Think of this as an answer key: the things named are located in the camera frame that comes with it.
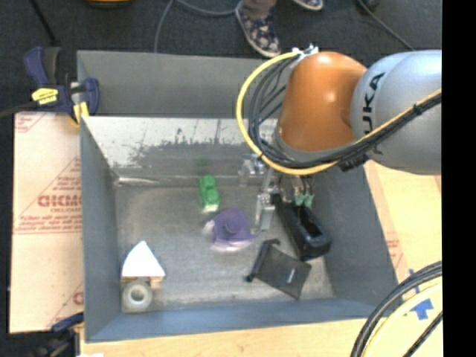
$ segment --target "black wire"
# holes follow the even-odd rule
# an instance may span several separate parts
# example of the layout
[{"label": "black wire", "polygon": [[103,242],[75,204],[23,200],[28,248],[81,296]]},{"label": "black wire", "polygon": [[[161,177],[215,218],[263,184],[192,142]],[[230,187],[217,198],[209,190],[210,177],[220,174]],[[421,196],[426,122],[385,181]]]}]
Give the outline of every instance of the black wire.
[{"label": "black wire", "polygon": [[390,29],[388,25],[386,25],[381,19],[379,19],[373,12],[365,5],[365,3],[362,0],[357,0],[358,4],[367,12],[367,14],[372,17],[387,33],[389,33],[391,36],[395,37],[398,39],[406,48],[408,48],[411,51],[414,51],[414,48],[406,42],[401,36],[399,36],[395,31]]},{"label": "black wire", "polygon": [[441,311],[436,318],[428,325],[425,331],[418,337],[410,349],[403,355],[403,357],[411,357],[417,350],[422,346],[426,339],[431,335],[431,333],[437,328],[438,324],[443,319],[443,311]]},{"label": "black wire", "polygon": [[29,102],[22,105],[11,107],[0,112],[0,119],[5,118],[10,115],[14,115],[21,111],[30,111],[36,108],[36,102]]},{"label": "black wire", "polygon": [[[176,2],[178,4],[180,4],[182,7],[184,8],[187,8],[188,10],[190,10],[191,12],[193,13],[197,13],[199,15],[202,15],[202,16],[205,16],[205,17],[226,17],[226,16],[231,16],[234,14],[235,12],[235,9],[234,8],[233,10],[224,10],[224,11],[213,11],[213,10],[206,10],[206,9],[203,9],[203,8],[200,8],[200,7],[197,7],[195,5],[192,5],[192,4],[189,4],[187,3],[186,1],[184,0],[170,0],[168,3],[167,3],[167,6],[165,7],[164,9],[164,12],[162,13],[161,15],[161,18],[158,22],[158,25],[157,25],[157,29],[155,31],[155,38],[154,38],[154,52],[157,52],[157,49],[158,49],[158,38],[159,38],[159,35],[160,35],[160,32],[161,32],[161,29],[162,29],[162,25],[164,24],[164,21],[165,21],[165,18],[167,16],[167,14],[169,13],[170,11],[170,8],[172,7],[172,4],[173,2]],[[373,14],[373,12],[371,10],[369,10],[369,8],[365,5],[365,3],[362,1],[362,0],[357,0],[357,2],[359,3],[359,5],[361,5],[366,11],[367,13],[370,15],[370,17],[375,21],[377,22],[381,28],[383,28],[384,31],[386,31],[388,34],[390,34],[391,36],[393,36],[394,38],[396,38],[398,41],[400,41],[406,48],[408,48],[409,50],[413,51],[414,48],[407,42],[405,41],[401,36],[399,36],[394,30],[392,30],[390,27],[388,27],[388,25],[386,25],[381,19],[379,19],[375,14]]]},{"label": "black wire", "polygon": [[258,82],[257,87],[251,96],[248,107],[248,134],[250,135],[251,140],[262,151],[263,155],[268,157],[273,162],[283,165],[284,167],[300,169],[314,167],[329,162],[337,162],[337,165],[345,165],[365,155],[366,152],[369,152],[378,143],[381,143],[397,130],[401,129],[405,124],[421,115],[424,111],[436,106],[437,104],[440,104],[442,100],[442,94],[439,93],[434,97],[430,97],[426,101],[421,102],[421,104],[418,106],[415,105],[409,112],[405,113],[400,118],[397,118],[385,128],[380,129],[378,132],[363,141],[349,145],[348,147],[345,147],[345,149],[333,152],[332,154],[325,157],[316,158],[306,162],[299,162],[286,155],[281,149],[278,149],[273,145],[263,141],[260,136],[260,124],[262,124],[268,116],[272,115],[272,113],[274,113],[281,104],[281,102],[276,103],[276,106],[271,108],[270,112],[268,112],[268,115],[262,118],[261,114],[263,111],[268,108],[273,99],[279,95],[278,93],[271,94],[277,88],[277,83],[274,84],[271,92],[268,93],[267,91],[271,86],[273,79],[280,77],[283,73],[283,70],[293,63],[296,57],[287,59],[278,65],[273,65],[269,71],[260,78],[260,81]]},{"label": "black wire", "polygon": [[431,265],[422,268],[415,274],[401,282],[370,314],[362,327],[356,342],[354,343],[350,357],[360,357],[364,351],[372,331],[375,329],[377,323],[384,316],[387,309],[392,306],[397,300],[413,288],[420,286],[430,280],[443,275],[443,264],[441,261],[432,263]]},{"label": "black wire", "polygon": [[42,23],[43,28],[46,30],[46,33],[47,33],[48,37],[50,37],[51,46],[57,46],[60,42],[57,40],[53,31],[51,30],[51,27],[48,24],[48,21],[46,20],[45,16],[43,15],[43,12],[40,9],[38,3],[36,2],[36,0],[29,0],[29,1],[30,1],[31,5],[33,5],[35,13],[38,16],[40,22]]},{"label": "black wire", "polygon": [[154,52],[155,53],[157,52],[157,49],[158,49],[158,38],[159,38],[161,29],[162,29],[162,25],[164,24],[165,18],[167,16],[167,14],[169,13],[170,8],[172,7],[172,4],[174,2],[180,4],[184,8],[187,8],[188,10],[190,10],[193,13],[197,13],[197,14],[199,14],[201,16],[205,16],[205,17],[226,17],[226,16],[230,16],[230,15],[234,14],[234,11],[236,9],[236,8],[234,8],[233,10],[224,10],[224,11],[206,10],[206,9],[197,7],[195,5],[191,5],[191,4],[187,3],[184,0],[169,0],[169,2],[167,3],[167,6],[164,9],[164,12],[161,14],[161,18],[158,22],[157,29],[155,30],[155,37],[154,37]]}]

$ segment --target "tape roll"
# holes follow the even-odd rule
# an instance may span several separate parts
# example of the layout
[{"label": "tape roll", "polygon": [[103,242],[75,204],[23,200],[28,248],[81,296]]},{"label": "tape roll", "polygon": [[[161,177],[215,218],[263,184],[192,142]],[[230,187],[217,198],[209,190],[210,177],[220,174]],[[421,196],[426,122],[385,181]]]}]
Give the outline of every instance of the tape roll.
[{"label": "tape roll", "polygon": [[123,305],[129,311],[144,311],[152,303],[150,285],[143,280],[133,280],[123,290]]}]

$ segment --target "cardboard sheet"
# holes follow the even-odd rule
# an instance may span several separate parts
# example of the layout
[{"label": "cardboard sheet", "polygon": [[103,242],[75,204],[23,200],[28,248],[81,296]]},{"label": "cardboard sheet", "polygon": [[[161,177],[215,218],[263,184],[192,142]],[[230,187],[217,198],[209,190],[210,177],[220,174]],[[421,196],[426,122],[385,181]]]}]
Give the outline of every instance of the cardboard sheet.
[{"label": "cardboard sheet", "polygon": [[10,332],[47,330],[83,310],[79,127],[15,117]]}]

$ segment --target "purple object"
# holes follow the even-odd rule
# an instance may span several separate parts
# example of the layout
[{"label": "purple object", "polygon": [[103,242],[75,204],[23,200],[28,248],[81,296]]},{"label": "purple object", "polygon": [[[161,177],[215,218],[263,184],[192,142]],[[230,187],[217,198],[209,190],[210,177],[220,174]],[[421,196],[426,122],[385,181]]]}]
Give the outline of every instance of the purple object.
[{"label": "purple object", "polygon": [[251,234],[248,217],[240,208],[224,210],[214,219],[213,243],[223,248],[240,248],[249,245]]}]

